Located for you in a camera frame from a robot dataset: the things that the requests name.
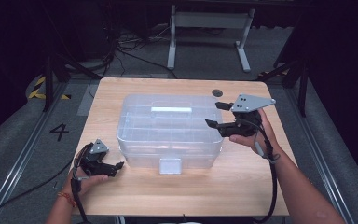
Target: person's right forearm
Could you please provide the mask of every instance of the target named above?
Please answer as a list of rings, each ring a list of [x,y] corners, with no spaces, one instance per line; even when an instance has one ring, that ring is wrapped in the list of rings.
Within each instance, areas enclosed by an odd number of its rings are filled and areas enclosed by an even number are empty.
[[[275,144],[276,171],[283,198],[294,223],[345,223],[329,201],[309,182],[280,146]]]

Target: bracelet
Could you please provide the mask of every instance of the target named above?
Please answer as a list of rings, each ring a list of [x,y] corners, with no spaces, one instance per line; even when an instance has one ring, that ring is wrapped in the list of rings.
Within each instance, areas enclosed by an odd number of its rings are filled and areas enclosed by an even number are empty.
[[[68,193],[58,192],[57,196],[66,198],[66,200],[68,200],[68,203],[71,204],[72,207],[76,207],[75,200]]]

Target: wooden table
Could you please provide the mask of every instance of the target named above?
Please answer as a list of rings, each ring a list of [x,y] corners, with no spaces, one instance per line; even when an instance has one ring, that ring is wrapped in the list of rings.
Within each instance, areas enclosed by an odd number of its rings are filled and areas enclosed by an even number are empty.
[[[129,93],[212,95],[234,102],[239,93],[270,97],[262,82],[113,78],[101,80],[76,153],[100,138],[110,147],[104,163],[125,161],[118,150],[117,124],[124,97]],[[278,142],[295,160],[274,105],[265,107]],[[223,121],[233,115],[223,111]],[[225,138],[223,150],[211,169],[185,169],[181,175],[160,175],[158,169],[125,164],[116,177],[92,189],[82,201],[88,215],[123,216],[264,216],[272,197],[267,160]],[[281,190],[274,216],[288,216]]]

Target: human arm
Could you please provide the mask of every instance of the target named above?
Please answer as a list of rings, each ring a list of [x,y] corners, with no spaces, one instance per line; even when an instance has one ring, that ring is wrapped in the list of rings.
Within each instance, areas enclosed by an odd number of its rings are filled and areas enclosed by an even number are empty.
[[[262,118],[262,126],[272,144],[273,154],[279,154],[279,157],[276,156],[278,159],[275,168],[283,198],[294,223],[345,223],[332,204],[309,182],[279,146],[264,110],[259,109],[259,113]],[[254,152],[257,152],[256,141],[266,151],[262,134],[250,137],[231,135],[229,139],[232,142],[250,147]]]
[[[86,174],[83,172],[83,170],[80,167],[77,169],[77,174],[79,176],[86,176]],[[72,194],[71,179],[72,179],[72,172],[70,172],[69,175],[67,176],[61,192],[68,194],[69,197],[73,200],[74,196]],[[91,187],[101,184],[107,179],[108,179],[107,175],[94,175],[88,179],[82,180],[81,191],[79,192],[80,200],[82,196],[85,195]],[[46,224],[71,223],[71,215],[73,209],[74,207],[69,203],[68,199],[62,196],[57,197],[55,203],[53,204],[50,210]]]

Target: transparent plastic box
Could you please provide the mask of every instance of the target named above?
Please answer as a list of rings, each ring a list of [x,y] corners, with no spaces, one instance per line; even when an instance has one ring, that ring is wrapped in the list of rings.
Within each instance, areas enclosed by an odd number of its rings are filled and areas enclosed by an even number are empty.
[[[223,138],[205,119],[222,122],[216,102],[212,96],[128,95],[117,127],[128,165],[158,168],[164,175],[212,167]]]

